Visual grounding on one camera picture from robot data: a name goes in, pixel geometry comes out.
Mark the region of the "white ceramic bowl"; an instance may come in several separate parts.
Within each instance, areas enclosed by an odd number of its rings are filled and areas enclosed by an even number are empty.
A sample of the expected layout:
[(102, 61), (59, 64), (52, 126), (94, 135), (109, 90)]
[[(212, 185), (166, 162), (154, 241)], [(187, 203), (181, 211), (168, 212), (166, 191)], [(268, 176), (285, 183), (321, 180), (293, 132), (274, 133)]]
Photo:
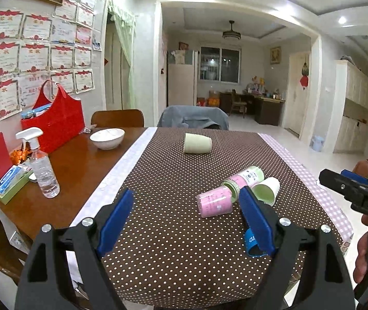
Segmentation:
[(90, 137), (93, 145), (101, 150), (112, 150), (122, 143), (125, 131), (120, 128), (108, 128), (94, 132)]

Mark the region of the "pink green labelled jar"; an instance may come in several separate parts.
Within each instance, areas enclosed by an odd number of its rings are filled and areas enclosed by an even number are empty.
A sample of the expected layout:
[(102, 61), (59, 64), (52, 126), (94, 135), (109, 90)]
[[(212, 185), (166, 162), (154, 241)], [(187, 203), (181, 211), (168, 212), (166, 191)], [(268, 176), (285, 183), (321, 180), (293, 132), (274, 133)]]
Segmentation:
[(264, 172), (259, 167), (250, 166), (243, 171), (224, 179), (221, 186), (228, 188), (231, 192), (231, 202), (235, 203), (239, 198), (241, 188), (253, 187), (264, 180)]

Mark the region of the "pink jar lid cup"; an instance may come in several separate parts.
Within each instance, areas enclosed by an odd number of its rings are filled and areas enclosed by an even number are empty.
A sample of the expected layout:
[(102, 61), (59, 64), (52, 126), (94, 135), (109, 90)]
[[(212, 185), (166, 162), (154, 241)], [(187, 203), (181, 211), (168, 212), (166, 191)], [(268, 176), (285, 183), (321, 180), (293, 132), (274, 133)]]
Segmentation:
[(232, 212), (231, 190), (220, 186), (197, 196), (197, 206), (202, 218), (210, 218)]

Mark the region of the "pale green cup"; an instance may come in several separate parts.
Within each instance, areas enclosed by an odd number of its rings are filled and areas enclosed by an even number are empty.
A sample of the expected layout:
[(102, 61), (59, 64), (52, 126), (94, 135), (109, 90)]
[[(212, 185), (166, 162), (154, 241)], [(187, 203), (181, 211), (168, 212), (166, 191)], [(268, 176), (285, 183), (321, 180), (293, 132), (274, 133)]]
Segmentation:
[(212, 139), (200, 134), (185, 134), (184, 153), (207, 154), (212, 150)]

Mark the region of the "blue trash bin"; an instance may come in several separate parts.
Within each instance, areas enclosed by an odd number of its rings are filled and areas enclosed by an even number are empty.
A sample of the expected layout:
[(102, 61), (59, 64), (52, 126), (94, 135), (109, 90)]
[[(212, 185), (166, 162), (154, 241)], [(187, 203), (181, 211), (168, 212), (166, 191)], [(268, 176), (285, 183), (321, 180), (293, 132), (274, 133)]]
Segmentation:
[(316, 152), (321, 152), (323, 149), (325, 139), (321, 136), (313, 136), (311, 148)]

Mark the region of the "red felt bag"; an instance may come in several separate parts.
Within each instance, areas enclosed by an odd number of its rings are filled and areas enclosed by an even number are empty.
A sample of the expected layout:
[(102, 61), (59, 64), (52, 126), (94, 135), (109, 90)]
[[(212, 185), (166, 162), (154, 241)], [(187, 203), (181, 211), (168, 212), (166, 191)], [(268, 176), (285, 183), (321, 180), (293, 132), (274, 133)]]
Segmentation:
[[(47, 83), (57, 88), (57, 94), (52, 102), (44, 95), (44, 86)], [(46, 80), (42, 84), (33, 109), (48, 104), (51, 106), (41, 115), (28, 119), (22, 118), (21, 127), (41, 129), (43, 135), (38, 139), (40, 148), (49, 154), (80, 134), (85, 128), (85, 123), (81, 100), (74, 99), (61, 84), (51, 80)]]

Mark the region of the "white paper cup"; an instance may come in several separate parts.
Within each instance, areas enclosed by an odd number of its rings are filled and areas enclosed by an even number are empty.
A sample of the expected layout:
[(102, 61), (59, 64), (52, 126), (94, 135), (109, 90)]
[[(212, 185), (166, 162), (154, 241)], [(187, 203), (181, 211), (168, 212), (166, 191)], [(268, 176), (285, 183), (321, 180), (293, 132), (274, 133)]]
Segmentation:
[(280, 190), (280, 182), (274, 177), (268, 177), (251, 187), (251, 190), (257, 200), (273, 206)]

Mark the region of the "pink checked tablecloth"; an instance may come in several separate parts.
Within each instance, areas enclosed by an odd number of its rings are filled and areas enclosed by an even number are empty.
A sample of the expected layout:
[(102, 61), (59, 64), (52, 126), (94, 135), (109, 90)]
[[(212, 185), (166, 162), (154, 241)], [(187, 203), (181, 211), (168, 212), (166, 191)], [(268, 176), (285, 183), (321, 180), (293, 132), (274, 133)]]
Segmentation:
[(346, 217), (343, 210), (333, 200), (331, 194), (322, 188), (319, 180), (312, 175), (307, 168), (298, 162), (291, 153), (280, 145), (272, 136), (259, 133), (259, 136), (278, 154), (280, 158), (290, 167), (290, 169), (299, 177), (307, 189), (312, 193), (324, 212), (339, 232), (341, 240), (341, 252), (345, 256), (353, 239), (353, 227)]

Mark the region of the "white refrigerator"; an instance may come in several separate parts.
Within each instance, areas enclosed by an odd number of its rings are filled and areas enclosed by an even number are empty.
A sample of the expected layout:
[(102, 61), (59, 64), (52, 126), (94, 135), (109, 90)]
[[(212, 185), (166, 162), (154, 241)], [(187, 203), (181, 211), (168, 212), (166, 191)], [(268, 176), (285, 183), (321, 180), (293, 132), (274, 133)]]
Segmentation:
[(198, 56), (199, 52), (194, 50), (168, 52), (168, 106), (196, 105)]

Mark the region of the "distant wooden chair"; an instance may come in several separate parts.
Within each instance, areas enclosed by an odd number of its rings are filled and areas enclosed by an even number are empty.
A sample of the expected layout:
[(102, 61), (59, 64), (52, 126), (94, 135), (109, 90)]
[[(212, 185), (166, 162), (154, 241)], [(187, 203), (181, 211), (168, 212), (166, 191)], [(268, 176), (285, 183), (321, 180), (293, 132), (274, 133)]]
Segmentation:
[(239, 112), (242, 114), (243, 118), (246, 116), (247, 112), (247, 103), (242, 102), (241, 98), (237, 95), (236, 90), (231, 90), (231, 109), (229, 114), (231, 115), (236, 110), (239, 110)]

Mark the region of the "dark wooden desk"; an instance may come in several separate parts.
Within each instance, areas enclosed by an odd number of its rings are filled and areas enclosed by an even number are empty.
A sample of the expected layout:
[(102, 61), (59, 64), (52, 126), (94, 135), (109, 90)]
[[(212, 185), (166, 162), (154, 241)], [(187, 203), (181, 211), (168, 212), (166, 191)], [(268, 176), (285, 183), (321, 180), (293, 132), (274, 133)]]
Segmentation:
[[(247, 103), (246, 116), (249, 115), (260, 125), (279, 126), (281, 120), (284, 101), (272, 99), (255, 94), (238, 94), (242, 102)], [(231, 92), (221, 92), (219, 94), (220, 109), (230, 115)], [(236, 110), (232, 114), (241, 114)]]

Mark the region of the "green door curtain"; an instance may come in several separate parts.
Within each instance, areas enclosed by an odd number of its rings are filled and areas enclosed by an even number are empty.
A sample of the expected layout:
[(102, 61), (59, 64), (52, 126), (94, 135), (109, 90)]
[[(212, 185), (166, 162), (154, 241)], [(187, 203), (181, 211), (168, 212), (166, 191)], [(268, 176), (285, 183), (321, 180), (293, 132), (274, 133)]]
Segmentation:
[(111, 20), (115, 24), (122, 52), (129, 67), (126, 101), (127, 109), (134, 109), (136, 107), (134, 95), (134, 40), (136, 17), (130, 11), (117, 6), (114, 0), (108, 2), (108, 12), (111, 15)]

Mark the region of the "green tray organizer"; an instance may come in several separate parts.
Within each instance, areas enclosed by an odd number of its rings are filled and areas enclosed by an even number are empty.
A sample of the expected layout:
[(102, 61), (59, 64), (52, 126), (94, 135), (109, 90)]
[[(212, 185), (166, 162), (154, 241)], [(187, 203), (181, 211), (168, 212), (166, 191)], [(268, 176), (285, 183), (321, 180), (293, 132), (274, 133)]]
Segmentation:
[(19, 180), (12, 183), (4, 194), (0, 194), (0, 202), (4, 205), (8, 204), (9, 201), (29, 182), (29, 176), (32, 175), (33, 171), (26, 172)]

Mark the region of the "ceiling fan lamp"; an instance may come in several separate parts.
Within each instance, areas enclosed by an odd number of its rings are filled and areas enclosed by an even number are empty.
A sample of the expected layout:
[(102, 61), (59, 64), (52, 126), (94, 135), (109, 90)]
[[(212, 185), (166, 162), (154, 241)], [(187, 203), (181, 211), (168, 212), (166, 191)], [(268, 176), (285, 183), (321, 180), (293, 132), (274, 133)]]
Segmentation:
[(230, 20), (229, 21), (229, 24), (230, 24), (230, 30), (226, 30), (222, 33), (222, 37), (225, 39), (225, 40), (235, 40), (235, 41), (240, 41), (241, 40), (241, 33), (240, 32), (236, 32), (234, 29), (233, 29), (233, 26), (234, 26), (234, 21), (233, 20)]

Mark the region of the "brown polka dot tablecloth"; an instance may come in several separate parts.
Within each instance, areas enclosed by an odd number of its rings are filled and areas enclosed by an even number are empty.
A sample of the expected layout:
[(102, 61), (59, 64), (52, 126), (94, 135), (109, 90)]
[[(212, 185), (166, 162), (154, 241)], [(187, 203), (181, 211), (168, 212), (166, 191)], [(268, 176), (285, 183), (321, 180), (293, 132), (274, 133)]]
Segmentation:
[(173, 309), (215, 306), (252, 297), (270, 264), (244, 246), (240, 208), (202, 218), (197, 196), (256, 166), (280, 182), (278, 215), (311, 229), (329, 225), (341, 236), (299, 177), (257, 133), (205, 129), (206, 155), (183, 151), (182, 129), (159, 128), (127, 176), (134, 207), (113, 251), (103, 259), (118, 295)]

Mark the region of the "white tall cabinet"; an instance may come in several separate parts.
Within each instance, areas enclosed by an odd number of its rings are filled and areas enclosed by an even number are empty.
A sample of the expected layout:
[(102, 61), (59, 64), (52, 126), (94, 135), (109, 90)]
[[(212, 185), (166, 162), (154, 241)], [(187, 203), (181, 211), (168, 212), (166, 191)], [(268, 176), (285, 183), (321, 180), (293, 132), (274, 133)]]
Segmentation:
[(364, 153), (368, 140), (368, 77), (347, 60), (336, 61), (334, 109), (339, 128), (335, 153)]

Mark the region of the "black blue CoolTowel can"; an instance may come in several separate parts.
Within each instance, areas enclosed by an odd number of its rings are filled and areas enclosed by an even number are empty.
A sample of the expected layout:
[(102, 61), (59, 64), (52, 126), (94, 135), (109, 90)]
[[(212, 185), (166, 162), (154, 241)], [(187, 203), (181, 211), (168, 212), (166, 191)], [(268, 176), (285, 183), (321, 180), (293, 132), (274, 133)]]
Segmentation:
[(244, 243), (246, 247), (246, 254), (251, 258), (260, 258), (266, 255), (264, 251), (258, 246), (255, 235), (251, 229), (247, 229), (244, 234)]

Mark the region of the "clear spray bottle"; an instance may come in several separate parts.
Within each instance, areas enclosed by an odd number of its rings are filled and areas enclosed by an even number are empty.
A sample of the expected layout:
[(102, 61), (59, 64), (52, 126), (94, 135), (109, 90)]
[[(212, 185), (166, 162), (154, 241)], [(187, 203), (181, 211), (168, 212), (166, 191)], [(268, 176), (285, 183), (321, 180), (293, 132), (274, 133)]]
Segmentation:
[(41, 150), (38, 138), (43, 135), (43, 131), (38, 127), (31, 127), (16, 133), (16, 138), (24, 143), (29, 143), (31, 156), (30, 167), (36, 177), (36, 181), (42, 194), (53, 199), (60, 193), (60, 185), (56, 179), (51, 166), (49, 156)]

